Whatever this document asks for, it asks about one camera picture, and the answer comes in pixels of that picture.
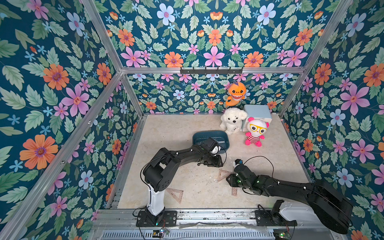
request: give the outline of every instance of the floral wallpaper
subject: floral wallpaper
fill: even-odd
[[[3,1],[0,31],[1,230],[115,70],[79,1]],[[86,239],[129,146],[132,111],[119,83],[20,239]]]
[[[351,200],[353,240],[384,238],[383,4],[354,0],[284,116],[311,179]]]
[[[304,65],[339,0],[103,2],[96,6],[123,65],[179,68]]]

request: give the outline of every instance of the blue basket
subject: blue basket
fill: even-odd
[[[192,137],[193,144],[199,144],[203,141],[207,140],[208,138],[213,138],[218,142],[218,144],[221,147],[221,150],[218,152],[219,154],[225,153],[224,150],[227,150],[229,148],[229,140],[228,135],[223,131],[204,131],[204,132],[197,132]]]

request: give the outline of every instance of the light blue flower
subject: light blue flower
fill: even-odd
[[[228,22],[228,17],[223,17],[223,20],[221,20],[222,23],[226,24]]]
[[[175,18],[179,18],[179,17],[180,17],[180,13],[177,12],[177,10],[175,10],[175,12],[173,13],[173,15],[175,16]]]
[[[210,23],[211,21],[209,20],[209,17],[204,17],[204,20],[203,20],[206,24],[207,23]]]
[[[47,117],[49,117],[49,115],[52,115],[52,111],[53,111],[53,109],[49,108],[49,107],[47,107],[47,109],[43,110],[43,112],[47,114]]]
[[[17,118],[16,115],[12,115],[12,118],[7,118],[7,120],[9,121],[12,121],[12,125],[15,125],[15,123],[19,124],[20,122],[18,120],[20,120],[20,118]]]
[[[47,133],[51,132],[51,130],[49,130],[49,126],[46,126],[46,127],[41,126],[41,128],[42,128],[43,130],[40,131],[40,134],[41,134],[41,133],[44,133],[44,135],[47,135]]]
[[[88,73],[86,73],[85,70],[81,74],[83,75],[83,78],[86,78],[86,76],[88,76]]]
[[[15,163],[14,165],[9,166],[10,169],[14,168],[14,170],[13,170],[14,172],[17,172],[19,170],[19,168],[20,169],[23,168],[23,166],[21,166],[23,164],[23,161],[19,162],[18,160],[15,160],[14,163]]]
[[[68,178],[67,181],[64,181],[64,183],[65,183],[64,187],[69,187],[71,182],[72,181]]]
[[[39,53],[43,54],[43,55],[44,55],[44,53],[47,52],[47,50],[44,50],[44,46],[37,45],[37,48],[38,48],[37,51],[38,51]]]
[[[30,61],[30,62],[32,61],[32,59],[33,59],[33,60],[36,60],[36,58],[33,57],[33,56],[35,55],[34,53],[31,53],[31,54],[30,54],[28,51],[25,51],[25,54],[26,54],[26,55],[25,55],[24,57],[25,57],[25,58],[29,58],[29,61]]]
[[[324,21],[327,20],[327,16],[321,16],[321,19],[319,20],[319,22],[323,23]]]
[[[307,16],[307,20],[310,21],[313,18],[312,14]]]

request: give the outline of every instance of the teal wallpaper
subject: teal wallpaper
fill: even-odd
[[[353,240],[384,237],[383,4],[354,0],[285,114],[311,179],[352,201]]]

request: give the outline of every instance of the plush bear with glasses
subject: plush bear with glasses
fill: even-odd
[[[247,139],[245,140],[246,145],[255,144],[258,147],[262,146],[262,143],[260,142],[260,139],[265,139],[263,134],[266,132],[267,128],[269,127],[268,122],[264,122],[260,119],[254,119],[254,118],[248,118],[248,124],[247,129],[249,132],[247,132],[245,135],[247,136]]]

